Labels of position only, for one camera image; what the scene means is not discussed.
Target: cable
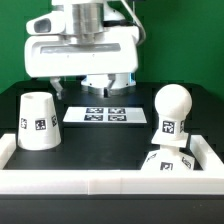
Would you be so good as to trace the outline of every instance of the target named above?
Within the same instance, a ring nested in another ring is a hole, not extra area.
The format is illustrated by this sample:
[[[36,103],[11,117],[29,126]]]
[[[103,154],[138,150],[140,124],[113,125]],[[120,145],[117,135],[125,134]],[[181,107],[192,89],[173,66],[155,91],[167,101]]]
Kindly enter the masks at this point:
[[[131,15],[131,17],[133,18],[133,20],[135,21],[136,25],[139,28],[139,31],[140,31],[140,39],[139,39],[137,45],[141,45],[145,41],[145,39],[146,39],[145,29],[142,26],[142,23],[140,22],[140,20],[138,19],[138,17],[134,14],[134,12],[129,7],[129,5],[127,4],[127,2],[125,0],[121,0],[121,2],[122,2],[122,4],[124,5],[124,7],[126,8],[126,10]]]

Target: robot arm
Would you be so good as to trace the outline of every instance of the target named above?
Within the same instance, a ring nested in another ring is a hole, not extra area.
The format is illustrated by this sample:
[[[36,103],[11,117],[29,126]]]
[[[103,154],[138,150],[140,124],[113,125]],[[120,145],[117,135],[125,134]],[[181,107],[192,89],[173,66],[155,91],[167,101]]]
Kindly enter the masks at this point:
[[[77,75],[89,76],[91,82],[83,86],[92,86],[93,79],[101,89],[129,86],[130,73],[138,68],[136,45],[144,41],[145,31],[125,0],[121,2],[135,23],[127,22],[105,0],[52,0],[51,13],[27,23],[27,73],[50,77],[56,90],[62,89],[58,77]]]

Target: white robot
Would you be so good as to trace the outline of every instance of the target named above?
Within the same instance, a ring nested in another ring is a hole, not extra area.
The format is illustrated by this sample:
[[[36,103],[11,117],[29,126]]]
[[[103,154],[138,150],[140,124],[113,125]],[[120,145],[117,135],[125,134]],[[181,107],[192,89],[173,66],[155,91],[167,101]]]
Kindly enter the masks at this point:
[[[125,0],[134,22],[106,0],[52,0],[53,11],[27,23],[25,67],[32,78],[50,77],[61,98],[60,77],[85,75],[84,90],[118,95],[131,91],[138,68],[136,45],[146,35]]]
[[[155,107],[159,114],[159,127],[151,142],[160,145],[160,149],[149,152],[142,170],[194,169],[195,159],[179,152],[179,148],[185,148],[187,144],[184,121],[191,106],[189,92],[180,85],[167,85],[157,93]]]

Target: chess piece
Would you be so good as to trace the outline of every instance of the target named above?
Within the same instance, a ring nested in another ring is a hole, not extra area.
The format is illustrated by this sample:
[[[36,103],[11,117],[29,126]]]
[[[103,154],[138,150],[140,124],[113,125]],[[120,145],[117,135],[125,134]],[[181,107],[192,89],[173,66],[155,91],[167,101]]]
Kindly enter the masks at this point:
[[[18,145],[27,150],[44,150],[61,142],[53,96],[31,92],[21,96]]]
[[[191,106],[189,92],[180,85],[167,85],[157,93],[159,125],[151,142],[160,149],[149,152],[142,170],[193,170],[194,158],[179,152],[187,144],[184,122]]]

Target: white frame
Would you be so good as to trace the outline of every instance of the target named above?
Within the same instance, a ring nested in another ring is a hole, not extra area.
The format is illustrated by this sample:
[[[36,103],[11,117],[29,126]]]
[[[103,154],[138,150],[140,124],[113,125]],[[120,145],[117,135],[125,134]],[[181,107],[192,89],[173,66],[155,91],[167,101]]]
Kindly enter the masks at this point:
[[[12,147],[5,148],[8,152],[13,151],[13,147],[15,150],[15,136],[11,140]],[[221,160],[200,135],[192,136],[190,145],[204,171],[1,170],[0,194],[223,195],[224,169]]]

